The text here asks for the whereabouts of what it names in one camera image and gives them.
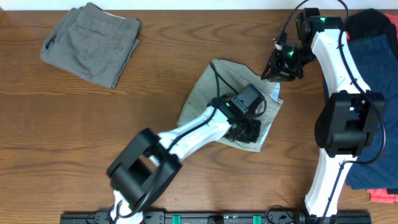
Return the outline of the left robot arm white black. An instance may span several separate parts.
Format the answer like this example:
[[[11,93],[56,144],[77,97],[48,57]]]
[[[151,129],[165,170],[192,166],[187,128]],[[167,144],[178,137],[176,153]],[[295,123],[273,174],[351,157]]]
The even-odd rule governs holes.
[[[144,211],[166,190],[182,161],[209,142],[225,135],[256,142],[261,122],[256,112],[266,105],[261,92],[248,84],[237,95],[218,95],[201,115],[171,131],[140,131],[108,167],[114,191],[111,223],[140,223]]]

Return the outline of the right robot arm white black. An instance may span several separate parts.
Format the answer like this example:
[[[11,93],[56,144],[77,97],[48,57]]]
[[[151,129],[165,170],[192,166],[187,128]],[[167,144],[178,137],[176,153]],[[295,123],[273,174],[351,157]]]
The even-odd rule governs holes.
[[[361,223],[368,215],[338,216],[337,203],[352,165],[376,162],[386,146],[382,118],[385,99],[360,75],[348,48],[346,21],[305,8],[295,18],[300,44],[287,42],[281,31],[261,77],[289,82],[303,77],[306,64],[317,60],[323,72],[326,104],[315,123],[320,157],[313,184],[296,223]]]

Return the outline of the light khaki shorts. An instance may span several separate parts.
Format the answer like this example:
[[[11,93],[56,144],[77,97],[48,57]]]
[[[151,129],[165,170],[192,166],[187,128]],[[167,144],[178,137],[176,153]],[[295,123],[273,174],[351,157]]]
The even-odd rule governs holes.
[[[264,114],[258,118],[261,121],[261,130],[255,143],[245,143],[238,140],[220,139],[218,142],[238,149],[251,152],[260,152],[262,145],[269,133],[271,124],[274,121],[283,99],[279,97],[280,83],[262,80],[260,76],[252,72],[247,66],[227,60],[212,60],[216,71],[224,79],[220,81],[220,95],[240,92],[247,84],[254,85],[264,96],[267,108],[259,106],[256,113]],[[204,112],[211,99],[216,97],[215,73],[210,66],[207,66],[201,77],[196,82],[193,90],[189,94],[178,119],[178,126],[182,126]]]

